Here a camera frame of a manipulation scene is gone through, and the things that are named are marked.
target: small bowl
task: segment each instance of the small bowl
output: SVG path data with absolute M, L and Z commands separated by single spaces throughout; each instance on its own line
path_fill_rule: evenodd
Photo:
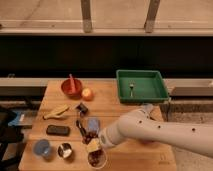
M 58 147 L 58 155 L 62 157 L 63 159 L 67 159 L 71 156 L 72 154 L 72 147 L 69 143 L 62 143 Z
M 89 166 L 94 169 L 94 170 L 100 170 L 102 168 L 104 168 L 107 164 L 107 154 L 105 152 L 105 150 L 102 149 L 102 154 L 100 155 L 99 158 L 99 163 L 96 166 L 93 166 L 90 162 L 89 162 L 89 155 L 87 156 L 87 162 L 89 164 Z
M 61 84 L 61 90 L 63 91 L 64 94 L 66 94 L 69 97 L 80 97 L 81 96 L 81 91 L 82 91 L 82 84 L 81 81 L 73 78 L 75 81 L 75 87 L 76 87 L 76 92 L 70 92 L 70 79 L 66 79 L 62 84 Z

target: wooden tabletop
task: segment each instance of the wooden tabletop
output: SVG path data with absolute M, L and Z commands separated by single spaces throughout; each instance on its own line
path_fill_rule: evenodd
M 93 101 L 86 102 L 70 99 L 60 89 L 62 81 L 50 81 L 48 83 L 19 165 L 20 171 L 92 170 L 87 163 L 85 145 L 81 142 L 82 137 L 75 126 L 75 107 L 80 102 L 83 102 L 89 108 L 88 115 L 83 119 L 85 127 L 87 127 L 88 117 L 96 116 L 100 119 L 101 128 L 106 127 L 124 113 L 139 107 L 139 105 L 125 105 L 119 102 L 115 80 L 81 81 L 84 87 L 89 87 L 94 91 L 95 98 Z M 64 104 L 69 106 L 69 110 L 64 113 L 66 119 L 43 120 L 43 115 L 53 108 Z M 152 117 L 156 120 L 162 120 L 158 106 L 154 107 Z M 71 134 L 68 137 L 46 135 L 46 128 L 49 124 L 69 126 Z M 52 147 L 52 157 L 49 160 L 33 154 L 35 142 L 43 138 L 48 139 Z M 74 150 L 73 155 L 68 160 L 64 160 L 57 155 L 58 146 L 64 142 L 70 143 Z M 107 149 L 106 153 L 108 158 L 107 165 L 101 170 L 176 171 L 176 163 L 171 147 L 158 142 L 144 143 L 139 140 L 129 139 L 113 149 Z

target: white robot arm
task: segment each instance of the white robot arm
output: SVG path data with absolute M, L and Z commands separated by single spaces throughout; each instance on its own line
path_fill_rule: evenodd
M 103 148 L 114 147 L 126 138 L 158 141 L 213 157 L 213 125 L 159 122 L 150 119 L 151 104 L 122 115 L 99 133 Z

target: black object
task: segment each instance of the black object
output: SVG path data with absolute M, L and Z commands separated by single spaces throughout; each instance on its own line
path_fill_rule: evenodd
M 19 163 L 21 160 L 21 156 L 2 160 L 8 144 L 21 142 L 24 137 L 20 126 L 8 126 L 16 115 L 13 111 L 0 106 L 0 170 L 5 170 L 8 166 Z
M 76 109 L 79 111 L 79 114 L 80 116 L 84 116 L 86 115 L 86 113 L 88 112 L 88 108 L 83 104 L 83 103 L 80 103 Z
M 82 137 L 85 137 L 87 134 L 86 129 L 83 127 L 82 123 L 79 120 L 76 120 L 76 126 L 78 127 L 78 129 L 80 130 L 80 133 L 82 135 Z
M 70 134 L 70 127 L 58 126 L 58 125 L 48 125 L 46 133 L 48 135 L 68 136 Z

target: green tray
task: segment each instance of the green tray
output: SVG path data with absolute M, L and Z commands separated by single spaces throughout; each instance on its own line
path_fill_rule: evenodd
M 120 102 L 163 102 L 169 99 L 167 89 L 159 71 L 117 70 L 117 87 Z

